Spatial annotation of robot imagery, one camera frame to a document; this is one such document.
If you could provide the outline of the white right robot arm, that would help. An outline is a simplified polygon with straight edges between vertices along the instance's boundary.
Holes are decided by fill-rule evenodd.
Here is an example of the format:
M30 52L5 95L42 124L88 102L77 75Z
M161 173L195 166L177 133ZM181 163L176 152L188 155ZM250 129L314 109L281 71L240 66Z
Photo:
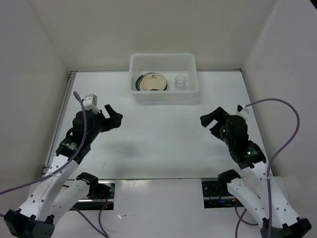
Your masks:
M232 194L257 221L264 238L302 238L312 228L307 218L302 218L292 208L280 190L260 147L249 139L246 120L239 114L230 115L218 107L200 117L207 127L212 121L211 134L228 147L230 157L241 171L253 179L252 191L233 169L218 175L217 189L223 195Z

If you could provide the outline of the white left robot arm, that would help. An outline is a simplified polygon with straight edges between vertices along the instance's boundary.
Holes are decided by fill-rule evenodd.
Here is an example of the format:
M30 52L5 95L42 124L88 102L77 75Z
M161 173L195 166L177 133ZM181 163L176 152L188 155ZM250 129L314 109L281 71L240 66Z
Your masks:
M81 110L72 121L72 127L60 142L55 157L45 173L36 180L35 190L16 210L3 216L10 233L17 238L50 238L59 220L83 197L94 198L102 190L99 179L82 172L70 185L66 181L91 150L96 137L119 128L123 115L105 105L108 117L97 106L94 94L75 98Z

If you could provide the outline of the clear glass cup in bin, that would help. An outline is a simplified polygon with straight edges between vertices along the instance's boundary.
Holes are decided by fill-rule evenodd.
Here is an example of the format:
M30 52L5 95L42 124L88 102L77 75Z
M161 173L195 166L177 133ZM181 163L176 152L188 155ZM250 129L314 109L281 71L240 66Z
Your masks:
M176 76L175 82L174 82L175 90L185 90L186 82L187 82L187 78L184 75Z

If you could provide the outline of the aluminium table edge rail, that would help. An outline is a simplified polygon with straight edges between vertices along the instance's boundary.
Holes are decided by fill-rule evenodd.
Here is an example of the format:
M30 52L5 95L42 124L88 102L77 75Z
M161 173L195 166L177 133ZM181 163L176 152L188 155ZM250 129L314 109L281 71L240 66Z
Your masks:
M70 74L69 74L69 78L68 78L66 90L65 90L65 93L64 93L64 96L63 96L63 99L62 99L62 103L61 103L59 115L58 115L58 118L57 118L56 126L55 126L55 129L54 129L54 132L53 132L53 136L52 136L52 140L51 140L51 143L50 143L50 146L49 146L49 150L48 150L48 153L47 153L47 156L46 156L46 160L45 160L45 163L44 163L44 166L43 166L43 169L42 169L42 173L41 173L42 177L45 175L47 170L50 168L50 164L53 161L53 158L55 156L55 147L56 147L56 144L58 142L58 137L59 137L59 134L60 134L62 122L63 122L63 119L64 119L65 111L66 111L66 108L67 108L67 104L68 104L68 101L69 101L69 97L70 97L70 94L71 94L71 90L72 90L72 87L73 87L73 82L74 82L74 79L76 77L76 74L77 74L77 71L71 71Z

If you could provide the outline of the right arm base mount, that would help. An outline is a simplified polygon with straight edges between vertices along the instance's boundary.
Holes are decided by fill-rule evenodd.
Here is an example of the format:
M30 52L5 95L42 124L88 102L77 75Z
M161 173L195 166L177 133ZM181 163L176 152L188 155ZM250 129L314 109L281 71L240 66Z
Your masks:
M205 209L242 207L232 194L221 192L217 179L202 179L201 183Z

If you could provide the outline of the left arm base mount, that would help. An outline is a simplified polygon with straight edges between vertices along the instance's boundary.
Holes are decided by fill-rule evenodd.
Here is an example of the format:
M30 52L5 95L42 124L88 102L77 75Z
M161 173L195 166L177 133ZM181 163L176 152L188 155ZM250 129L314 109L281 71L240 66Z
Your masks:
M102 180L88 196L79 199L73 206L80 211L97 211L106 205L104 210L113 210L114 207L114 180Z

